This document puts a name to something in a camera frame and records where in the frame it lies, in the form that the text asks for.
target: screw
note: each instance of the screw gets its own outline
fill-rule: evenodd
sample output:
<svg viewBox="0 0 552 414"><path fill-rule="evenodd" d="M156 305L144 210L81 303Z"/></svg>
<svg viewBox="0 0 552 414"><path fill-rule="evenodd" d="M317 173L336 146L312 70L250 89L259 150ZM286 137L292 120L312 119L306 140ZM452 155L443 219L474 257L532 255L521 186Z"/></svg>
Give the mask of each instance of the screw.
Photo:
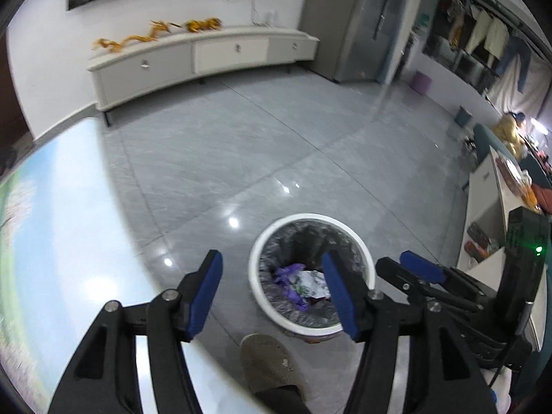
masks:
<svg viewBox="0 0 552 414"><path fill-rule="evenodd" d="M163 300L170 302L171 300L174 300L178 297L178 291L176 289L168 289L167 291L163 292L161 297L163 297Z"/></svg>
<svg viewBox="0 0 552 414"><path fill-rule="evenodd" d="M383 293L376 289L371 289L368 291L368 297L372 300L381 300L383 298Z"/></svg>
<svg viewBox="0 0 552 414"><path fill-rule="evenodd" d="M104 309L108 312L108 313L112 313L114 311L117 311L117 309L119 308L119 303L117 300L110 300L109 302L107 302L105 305L104 305Z"/></svg>
<svg viewBox="0 0 552 414"><path fill-rule="evenodd" d="M430 300L427 302L427 309L432 313L438 313L441 311L441 304L437 300Z"/></svg>

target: purple stool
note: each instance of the purple stool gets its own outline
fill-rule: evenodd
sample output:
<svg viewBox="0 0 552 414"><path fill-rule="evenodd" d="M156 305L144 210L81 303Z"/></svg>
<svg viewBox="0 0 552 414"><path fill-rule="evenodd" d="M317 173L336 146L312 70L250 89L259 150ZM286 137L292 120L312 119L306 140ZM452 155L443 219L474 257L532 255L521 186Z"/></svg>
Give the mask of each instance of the purple stool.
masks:
<svg viewBox="0 0 552 414"><path fill-rule="evenodd" d="M412 81L410 81L410 88L420 95L425 95L430 89L432 81L433 80L429 76L416 71Z"/></svg>

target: curtain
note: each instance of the curtain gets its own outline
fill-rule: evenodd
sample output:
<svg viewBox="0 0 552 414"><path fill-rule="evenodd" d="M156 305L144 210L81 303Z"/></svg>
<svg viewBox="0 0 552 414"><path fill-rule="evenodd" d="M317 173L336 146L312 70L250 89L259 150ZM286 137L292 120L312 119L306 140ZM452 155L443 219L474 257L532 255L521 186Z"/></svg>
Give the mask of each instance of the curtain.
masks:
<svg viewBox="0 0 552 414"><path fill-rule="evenodd" d="M520 68L520 57L515 55L503 76L490 88L487 99L504 114L523 112L536 118L552 80L552 69L532 51L525 88L520 93L517 91Z"/></svg>

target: doorway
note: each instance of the doorway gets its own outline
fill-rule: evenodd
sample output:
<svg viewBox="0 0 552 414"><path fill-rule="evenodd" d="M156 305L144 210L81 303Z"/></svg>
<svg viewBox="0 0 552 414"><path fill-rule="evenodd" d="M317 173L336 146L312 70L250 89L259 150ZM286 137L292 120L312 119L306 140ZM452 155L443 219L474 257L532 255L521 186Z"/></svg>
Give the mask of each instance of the doorway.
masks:
<svg viewBox="0 0 552 414"><path fill-rule="evenodd" d="M0 148L10 147L29 132L9 70L6 35L0 38Z"/></svg>

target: hanging clothes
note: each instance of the hanging clothes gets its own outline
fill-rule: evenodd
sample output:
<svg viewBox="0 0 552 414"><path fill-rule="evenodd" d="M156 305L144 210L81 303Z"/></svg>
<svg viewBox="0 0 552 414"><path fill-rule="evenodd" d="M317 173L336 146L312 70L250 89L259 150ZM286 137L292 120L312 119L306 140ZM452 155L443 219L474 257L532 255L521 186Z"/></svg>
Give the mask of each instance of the hanging clothes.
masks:
<svg viewBox="0 0 552 414"><path fill-rule="evenodd" d="M477 45L487 37L489 27L491 26L492 18L484 9L481 9L474 30L471 33L470 40L467 41L466 52L470 55L474 52Z"/></svg>
<svg viewBox="0 0 552 414"><path fill-rule="evenodd" d="M527 73L529 71L529 65L531 62L531 49L525 41L519 37L511 37L510 41L504 49L504 55L498 66L496 67L496 74L502 77L508 65L512 62L515 56L520 57L521 67L520 76L517 81L517 89L520 93L523 93L525 88L525 81L527 80Z"/></svg>
<svg viewBox="0 0 552 414"><path fill-rule="evenodd" d="M520 78L521 58L514 55L503 76L495 82L487 93L487 99L501 113L523 112L531 118L536 118L548 93L548 87L552 81L552 69L533 51L529 51L531 60L526 76L525 91L518 91Z"/></svg>
<svg viewBox="0 0 552 414"><path fill-rule="evenodd" d="M489 52L489 60L487 66L492 67L494 58L500 59L504 52L504 47L508 42L510 35L508 28L501 20L494 18L489 26L487 37L485 37L485 49Z"/></svg>
<svg viewBox="0 0 552 414"><path fill-rule="evenodd" d="M468 40L470 40L471 33L474 30L476 20L470 14L466 13L464 16L464 26L462 27L462 34L460 35L460 42L458 48L466 49Z"/></svg>
<svg viewBox="0 0 552 414"><path fill-rule="evenodd" d="M452 24L452 28L449 32L448 41L449 45L451 46L451 49L457 49L460 44L460 38L462 37L462 30L464 26L464 13L460 12L456 19L454 19L454 23Z"/></svg>
<svg viewBox="0 0 552 414"><path fill-rule="evenodd" d="M446 18L449 22L456 20L456 17L460 13L464 13L464 4L461 0L450 0L451 4L446 9Z"/></svg>

